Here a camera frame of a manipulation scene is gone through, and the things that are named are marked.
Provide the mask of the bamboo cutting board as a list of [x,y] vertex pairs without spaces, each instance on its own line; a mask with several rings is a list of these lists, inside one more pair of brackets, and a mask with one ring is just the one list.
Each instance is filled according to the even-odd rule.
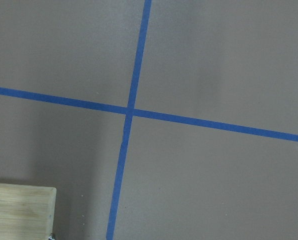
[[47,240],[53,231],[55,187],[0,183],[0,240]]

